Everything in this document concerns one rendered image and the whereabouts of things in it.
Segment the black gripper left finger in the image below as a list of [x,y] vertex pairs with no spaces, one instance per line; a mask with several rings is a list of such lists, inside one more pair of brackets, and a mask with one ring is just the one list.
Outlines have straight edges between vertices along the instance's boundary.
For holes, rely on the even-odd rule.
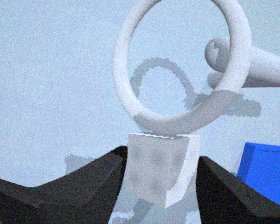
[[0,224],[108,224],[127,167],[128,145],[39,186],[0,179]]

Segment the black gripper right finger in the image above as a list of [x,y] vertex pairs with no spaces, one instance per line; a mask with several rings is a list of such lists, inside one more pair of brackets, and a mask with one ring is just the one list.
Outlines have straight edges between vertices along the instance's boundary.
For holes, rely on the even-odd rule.
[[196,197],[201,224],[280,224],[280,205],[201,155]]

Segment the blue tray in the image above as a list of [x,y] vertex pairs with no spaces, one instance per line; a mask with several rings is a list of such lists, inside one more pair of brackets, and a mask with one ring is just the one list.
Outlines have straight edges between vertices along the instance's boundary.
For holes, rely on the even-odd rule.
[[245,143],[236,177],[280,205],[280,145]]

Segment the grey rounded bar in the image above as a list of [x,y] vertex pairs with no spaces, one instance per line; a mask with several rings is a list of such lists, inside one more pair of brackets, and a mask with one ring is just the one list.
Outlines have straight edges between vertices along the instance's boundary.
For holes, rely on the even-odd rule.
[[[207,47],[204,55],[209,67],[214,69],[208,73],[207,84],[209,88],[216,88],[221,76],[224,75],[225,65],[228,63],[230,37],[214,37]],[[280,87],[280,57],[274,53],[262,51],[261,48],[252,47],[248,75],[242,88],[277,88]]]

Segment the grey metal ring with small tab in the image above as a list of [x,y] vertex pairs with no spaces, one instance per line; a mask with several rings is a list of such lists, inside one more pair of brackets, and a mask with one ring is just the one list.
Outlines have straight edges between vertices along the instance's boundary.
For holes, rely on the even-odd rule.
[[229,28],[229,57],[224,75],[207,99],[188,112],[156,115],[137,100],[128,77],[128,49],[141,18],[160,0],[139,0],[129,10],[112,52],[117,97],[147,133],[129,133],[127,192],[167,208],[195,192],[200,136],[187,135],[216,120],[236,100],[252,59],[252,34],[237,0],[211,0]]

